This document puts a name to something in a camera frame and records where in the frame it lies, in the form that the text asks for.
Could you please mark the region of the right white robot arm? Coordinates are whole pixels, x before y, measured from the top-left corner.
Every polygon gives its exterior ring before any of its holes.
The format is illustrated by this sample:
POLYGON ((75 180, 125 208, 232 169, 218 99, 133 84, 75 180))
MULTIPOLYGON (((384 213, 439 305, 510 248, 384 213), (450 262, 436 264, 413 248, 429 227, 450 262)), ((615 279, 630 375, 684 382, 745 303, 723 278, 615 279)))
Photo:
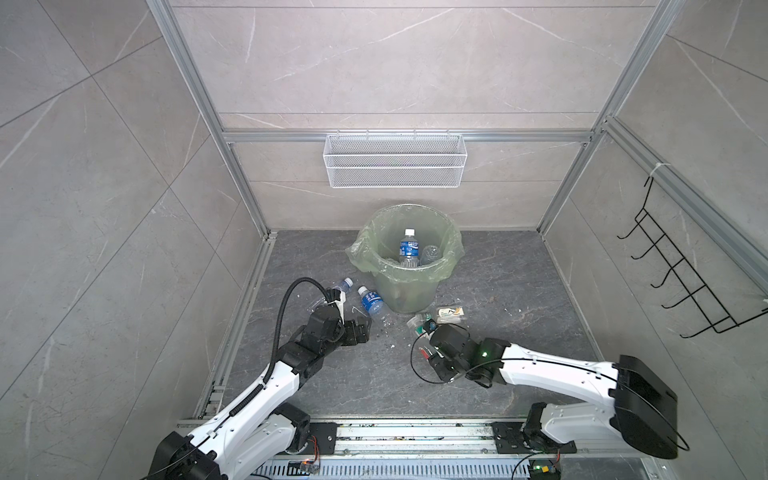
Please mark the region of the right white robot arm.
POLYGON ((690 448, 678 431, 678 397, 642 360, 569 359, 509 341, 475 341, 458 324, 422 331, 426 358, 441 384, 465 378, 483 388, 529 386, 574 398, 531 405, 520 428, 527 448, 549 453, 583 440, 622 441, 648 456, 672 460, 690 448))

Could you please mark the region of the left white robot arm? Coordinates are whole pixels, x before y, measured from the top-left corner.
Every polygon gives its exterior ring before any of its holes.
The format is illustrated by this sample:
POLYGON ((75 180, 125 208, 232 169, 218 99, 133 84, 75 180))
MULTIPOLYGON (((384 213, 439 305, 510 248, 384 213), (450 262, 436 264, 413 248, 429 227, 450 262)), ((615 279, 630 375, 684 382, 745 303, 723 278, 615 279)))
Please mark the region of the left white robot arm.
POLYGON ((172 432, 158 445, 148 479, 245 479, 282 452, 309 442, 310 416, 288 400, 342 346, 369 340, 371 320, 344 318, 339 301, 317 307, 305 326, 246 390, 186 435, 172 432))

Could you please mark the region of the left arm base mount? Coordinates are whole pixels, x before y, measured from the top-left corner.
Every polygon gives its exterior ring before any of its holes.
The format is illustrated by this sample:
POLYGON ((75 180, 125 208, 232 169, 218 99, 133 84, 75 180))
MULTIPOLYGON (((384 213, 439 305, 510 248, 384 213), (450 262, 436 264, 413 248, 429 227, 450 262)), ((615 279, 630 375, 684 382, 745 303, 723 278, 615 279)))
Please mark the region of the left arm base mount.
POLYGON ((295 429, 286 448, 287 454, 332 455, 335 453, 337 432, 340 425, 334 422, 311 422, 295 429))

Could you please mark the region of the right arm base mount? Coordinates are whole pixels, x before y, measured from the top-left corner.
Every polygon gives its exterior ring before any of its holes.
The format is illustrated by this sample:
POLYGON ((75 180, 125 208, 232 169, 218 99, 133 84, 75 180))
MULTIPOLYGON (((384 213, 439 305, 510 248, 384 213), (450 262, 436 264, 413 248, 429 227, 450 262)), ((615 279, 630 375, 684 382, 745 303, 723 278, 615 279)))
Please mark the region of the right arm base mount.
POLYGON ((496 450, 499 454, 574 454, 577 447, 573 441, 559 443, 547 437, 540 430, 524 422, 492 422, 490 424, 496 450))

